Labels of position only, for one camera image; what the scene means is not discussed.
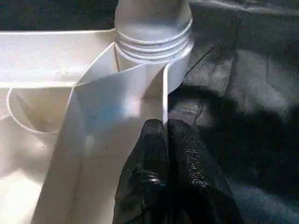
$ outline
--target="black fabric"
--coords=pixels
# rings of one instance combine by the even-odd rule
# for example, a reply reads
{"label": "black fabric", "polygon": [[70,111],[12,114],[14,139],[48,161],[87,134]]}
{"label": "black fabric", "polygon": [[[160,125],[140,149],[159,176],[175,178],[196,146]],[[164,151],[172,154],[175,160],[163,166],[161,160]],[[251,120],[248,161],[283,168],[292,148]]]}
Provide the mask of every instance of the black fabric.
{"label": "black fabric", "polygon": [[200,133],[245,223],[299,220],[298,1],[192,1],[195,47],[169,117]]}

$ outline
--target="white plastic part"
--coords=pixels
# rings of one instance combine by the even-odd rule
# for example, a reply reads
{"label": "white plastic part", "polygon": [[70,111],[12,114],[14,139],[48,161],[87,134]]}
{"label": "white plastic part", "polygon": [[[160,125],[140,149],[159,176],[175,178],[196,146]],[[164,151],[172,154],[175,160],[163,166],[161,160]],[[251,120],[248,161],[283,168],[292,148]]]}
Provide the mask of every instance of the white plastic part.
{"label": "white plastic part", "polygon": [[[115,51],[120,70],[139,64],[155,64],[157,69],[169,61],[190,54],[192,14],[186,0],[119,0],[115,13]],[[173,74],[169,90],[183,80],[187,64]]]}
{"label": "white plastic part", "polygon": [[[114,30],[0,32],[1,224],[31,223],[58,134],[55,129],[24,126],[22,116],[16,119],[16,111],[12,107],[9,111],[7,106],[9,90],[25,91],[25,95],[43,92],[44,88],[69,90],[113,41]],[[51,97],[39,100],[43,101],[40,106],[55,104]]]}
{"label": "white plastic part", "polygon": [[10,89],[7,108],[14,121],[44,144],[55,143],[71,88]]}
{"label": "white plastic part", "polygon": [[0,32],[0,88],[73,87],[115,31]]}

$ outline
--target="black glove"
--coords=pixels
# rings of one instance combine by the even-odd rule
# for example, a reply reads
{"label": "black glove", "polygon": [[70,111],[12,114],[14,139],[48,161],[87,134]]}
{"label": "black glove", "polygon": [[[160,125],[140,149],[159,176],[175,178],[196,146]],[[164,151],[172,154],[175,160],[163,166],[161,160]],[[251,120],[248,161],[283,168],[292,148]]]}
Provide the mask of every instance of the black glove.
{"label": "black glove", "polygon": [[242,223],[216,161],[183,121],[148,120],[121,173],[113,224]]}
{"label": "black glove", "polygon": [[167,223],[170,174],[162,123],[145,122],[125,163],[115,195],[113,224]]}

